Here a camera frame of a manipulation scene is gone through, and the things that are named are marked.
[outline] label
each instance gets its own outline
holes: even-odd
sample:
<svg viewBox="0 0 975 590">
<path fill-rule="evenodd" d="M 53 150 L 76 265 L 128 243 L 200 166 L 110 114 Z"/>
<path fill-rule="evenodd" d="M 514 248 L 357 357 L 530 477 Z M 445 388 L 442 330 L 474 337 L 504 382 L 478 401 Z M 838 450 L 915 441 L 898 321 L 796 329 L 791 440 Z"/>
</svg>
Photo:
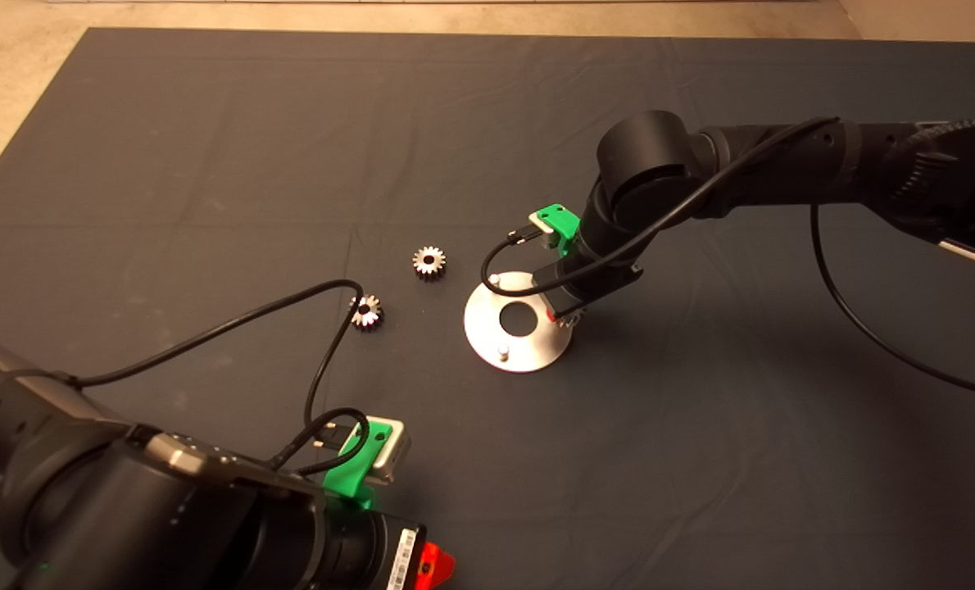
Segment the label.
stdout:
<svg viewBox="0 0 975 590">
<path fill-rule="evenodd" d="M 393 571 L 389 575 L 386 590 L 404 590 L 404 580 L 408 579 L 411 553 L 415 550 L 417 531 L 406 528 L 401 531 L 401 541 L 397 543 L 397 556 L 393 557 Z"/>
</svg>

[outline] circular metal plate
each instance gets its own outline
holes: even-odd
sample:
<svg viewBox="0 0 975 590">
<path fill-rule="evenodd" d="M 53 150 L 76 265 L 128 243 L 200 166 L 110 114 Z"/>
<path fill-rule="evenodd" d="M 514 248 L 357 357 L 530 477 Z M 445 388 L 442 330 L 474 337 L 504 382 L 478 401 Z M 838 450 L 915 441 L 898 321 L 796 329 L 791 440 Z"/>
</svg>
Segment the circular metal plate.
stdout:
<svg viewBox="0 0 975 590">
<path fill-rule="evenodd" d="M 498 277 L 502 288 L 533 287 L 530 273 L 507 272 Z M 502 307 L 512 302 L 526 303 L 535 312 L 537 324 L 528 336 L 513 336 L 502 328 Z M 560 358 L 571 341 L 571 328 L 550 319 L 541 295 L 504 297 L 480 284 L 465 303 L 465 338 L 480 358 L 498 369 L 530 373 Z"/>
</svg>

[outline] dark gray cloth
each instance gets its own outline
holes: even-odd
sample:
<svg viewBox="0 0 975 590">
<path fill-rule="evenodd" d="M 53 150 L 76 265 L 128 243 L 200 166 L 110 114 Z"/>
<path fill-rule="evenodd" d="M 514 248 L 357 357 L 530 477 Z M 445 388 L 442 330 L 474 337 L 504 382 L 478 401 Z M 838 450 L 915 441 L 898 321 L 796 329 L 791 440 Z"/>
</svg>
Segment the dark gray cloth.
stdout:
<svg viewBox="0 0 975 590">
<path fill-rule="evenodd" d="M 469 349 L 484 253 L 548 202 L 581 210 L 596 142 L 649 108 L 690 129 L 971 117 L 975 44 L 91 30 L 0 158 L 0 341 L 101 372 L 352 277 L 387 322 L 346 339 L 316 407 L 408 424 L 381 507 L 457 556 L 449 588 L 975 588 L 975 395 L 841 316 L 805 208 L 664 232 L 543 372 Z M 823 216 L 870 324 L 975 379 L 975 265 L 857 206 Z M 412 272 L 425 245 L 440 283 Z M 266 456 L 347 299 L 97 394 Z"/>
</svg>

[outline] gear teeth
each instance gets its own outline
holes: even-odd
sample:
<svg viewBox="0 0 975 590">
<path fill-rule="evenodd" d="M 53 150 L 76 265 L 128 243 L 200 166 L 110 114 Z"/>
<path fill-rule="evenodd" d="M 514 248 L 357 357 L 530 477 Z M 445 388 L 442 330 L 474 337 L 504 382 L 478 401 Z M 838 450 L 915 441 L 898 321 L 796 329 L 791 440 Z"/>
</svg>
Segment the gear teeth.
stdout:
<svg viewBox="0 0 975 590">
<path fill-rule="evenodd" d="M 415 251 L 411 266 L 419 279 L 434 281 L 440 279 L 447 269 L 447 255 L 435 246 L 423 246 Z"/>
<path fill-rule="evenodd" d="M 349 299 L 349 305 L 356 302 L 356 298 Z M 353 328 L 359 329 L 361 332 L 370 332 L 372 329 L 377 329 L 379 325 L 385 321 L 385 312 L 382 309 L 382 302 L 375 297 L 375 295 L 364 295 L 360 299 L 359 309 L 353 314 L 353 317 L 349 320 L 350 324 L 353 324 Z M 366 311 L 361 312 L 360 309 L 366 307 Z"/>
</svg>

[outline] red part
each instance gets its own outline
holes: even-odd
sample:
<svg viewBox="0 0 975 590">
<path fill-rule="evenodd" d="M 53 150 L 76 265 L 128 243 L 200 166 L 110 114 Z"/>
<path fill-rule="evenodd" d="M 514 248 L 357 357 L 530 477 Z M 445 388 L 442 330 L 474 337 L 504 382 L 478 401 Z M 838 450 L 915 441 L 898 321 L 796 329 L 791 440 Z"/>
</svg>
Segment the red part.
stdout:
<svg viewBox="0 0 975 590">
<path fill-rule="evenodd" d="M 425 542 L 419 559 L 419 575 L 414 590 L 432 590 L 442 585 L 455 572 L 455 559 L 440 550 L 435 542 Z"/>
</svg>

